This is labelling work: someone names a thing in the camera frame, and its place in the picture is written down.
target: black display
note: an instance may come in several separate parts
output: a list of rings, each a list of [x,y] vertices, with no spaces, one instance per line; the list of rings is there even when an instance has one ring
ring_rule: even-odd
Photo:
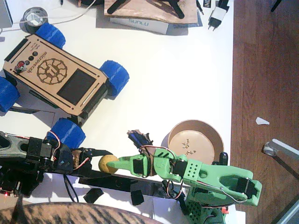
[[[84,94],[95,82],[95,78],[77,69],[74,74],[67,80],[63,87],[58,91],[57,95],[69,101],[73,105],[77,105]]]

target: blue wheel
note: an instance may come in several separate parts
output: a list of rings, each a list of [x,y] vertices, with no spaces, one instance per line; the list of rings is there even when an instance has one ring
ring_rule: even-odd
[[[5,78],[0,77],[0,111],[7,112],[19,97],[17,88]]]
[[[59,29],[51,24],[44,23],[37,31],[36,35],[40,36],[44,40],[50,42],[56,47],[62,49],[65,44],[65,37]]]
[[[51,131],[69,148],[78,148],[86,137],[78,125],[65,118],[60,118]],[[47,134],[47,138],[56,139],[51,133]]]
[[[109,78],[110,86],[108,94],[116,97],[129,81],[128,72],[124,67],[114,61],[105,61],[100,70]]]

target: engraved logo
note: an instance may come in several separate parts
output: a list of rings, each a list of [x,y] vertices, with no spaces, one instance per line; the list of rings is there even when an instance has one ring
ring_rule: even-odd
[[[66,78],[67,67],[64,62],[55,58],[44,60],[37,67],[37,76],[42,83],[54,85]]]

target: small white paper scrap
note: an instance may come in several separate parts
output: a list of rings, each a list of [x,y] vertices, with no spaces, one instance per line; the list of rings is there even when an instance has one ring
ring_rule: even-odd
[[[269,125],[270,124],[268,121],[266,121],[266,120],[264,120],[262,118],[259,118],[259,117],[256,118],[256,123],[258,125]]]

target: round wooden dish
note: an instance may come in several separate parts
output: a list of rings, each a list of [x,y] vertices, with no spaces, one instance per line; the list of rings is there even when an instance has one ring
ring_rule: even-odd
[[[168,148],[176,155],[212,164],[216,155],[223,152],[223,142],[218,132],[200,120],[185,120],[169,133]]]

